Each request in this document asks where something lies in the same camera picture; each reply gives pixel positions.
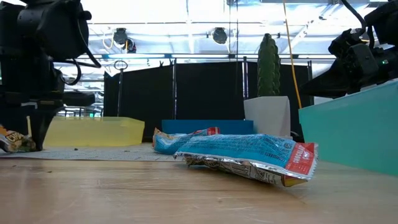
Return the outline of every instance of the black partition wall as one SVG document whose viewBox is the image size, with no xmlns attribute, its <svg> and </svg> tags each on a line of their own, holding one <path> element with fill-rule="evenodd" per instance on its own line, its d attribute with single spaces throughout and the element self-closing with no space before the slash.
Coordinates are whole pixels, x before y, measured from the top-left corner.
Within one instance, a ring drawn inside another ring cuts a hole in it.
<svg viewBox="0 0 398 224">
<path fill-rule="evenodd" d="M 244 119 L 242 62 L 177 65 L 177 119 Z"/>
<path fill-rule="evenodd" d="M 104 116 L 117 116 L 119 75 L 105 77 Z M 163 119 L 172 119 L 173 68 L 164 66 L 124 72 L 121 116 L 145 121 L 144 141 L 152 141 Z"/>
<path fill-rule="evenodd" d="M 311 66 L 295 65 L 297 85 L 303 85 L 312 78 Z M 248 91 L 249 98 L 257 97 L 257 63 L 248 62 Z M 295 92 L 292 66 L 280 65 L 280 95 L 288 96 L 290 101 L 290 120 L 291 130 L 303 136 L 303 131 L 299 122 L 299 101 Z M 313 105 L 313 97 L 300 95 L 302 107 Z"/>
</svg>

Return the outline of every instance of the wooden surface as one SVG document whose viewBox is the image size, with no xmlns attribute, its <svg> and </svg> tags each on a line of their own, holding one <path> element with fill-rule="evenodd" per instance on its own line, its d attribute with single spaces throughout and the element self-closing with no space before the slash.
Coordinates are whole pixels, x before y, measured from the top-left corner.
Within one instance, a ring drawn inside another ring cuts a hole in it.
<svg viewBox="0 0 398 224">
<path fill-rule="evenodd" d="M 397 223 L 398 178 L 320 163 L 274 187 L 177 162 L 0 160 L 0 223 Z"/>
</svg>

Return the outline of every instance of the cactus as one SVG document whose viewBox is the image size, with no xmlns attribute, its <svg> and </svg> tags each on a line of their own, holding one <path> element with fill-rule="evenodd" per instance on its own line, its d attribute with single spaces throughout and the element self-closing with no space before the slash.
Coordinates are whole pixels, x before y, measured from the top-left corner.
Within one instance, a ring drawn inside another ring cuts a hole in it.
<svg viewBox="0 0 398 224">
<path fill-rule="evenodd" d="M 280 63 L 278 46 L 270 34 L 265 34 L 262 39 L 257 61 L 257 89 L 258 96 L 279 95 L 280 88 Z"/>
</svg>

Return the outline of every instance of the gray mat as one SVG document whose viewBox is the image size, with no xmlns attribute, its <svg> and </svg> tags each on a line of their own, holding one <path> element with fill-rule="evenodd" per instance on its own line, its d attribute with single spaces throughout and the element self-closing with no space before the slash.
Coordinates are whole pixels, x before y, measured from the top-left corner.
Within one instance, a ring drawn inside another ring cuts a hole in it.
<svg viewBox="0 0 398 224">
<path fill-rule="evenodd" d="M 51 147 L 41 152 L 8 154 L 0 152 L 0 158 L 101 160 L 101 161 L 182 161 L 170 155 L 154 152 L 150 144 L 128 147 Z"/>
</svg>

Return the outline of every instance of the snack bag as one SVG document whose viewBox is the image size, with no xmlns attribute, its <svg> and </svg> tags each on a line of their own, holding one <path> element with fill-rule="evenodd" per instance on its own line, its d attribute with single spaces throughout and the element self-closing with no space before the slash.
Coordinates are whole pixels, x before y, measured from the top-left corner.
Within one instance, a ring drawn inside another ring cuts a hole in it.
<svg viewBox="0 0 398 224">
<path fill-rule="evenodd" d="M 310 180 L 318 145 L 266 134 L 195 136 L 174 155 L 246 178 L 291 187 Z"/>
<path fill-rule="evenodd" d="M 194 136 L 209 136 L 219 134 L 219 128 L 208 128 L 195 131 L 191 134 L 166 134 L 155 128 L 154 137 L 152 138 L 152 147 L 156 152 L 172 155 L 179 147 L 184 145 L 190 138 Z"/>
<path fill-rule="evenodd" d="M 0 124 L 0 148 L 6 152 L 35 152 L 36 143 L 31 137 L 7 130 Z"/>
</svg>

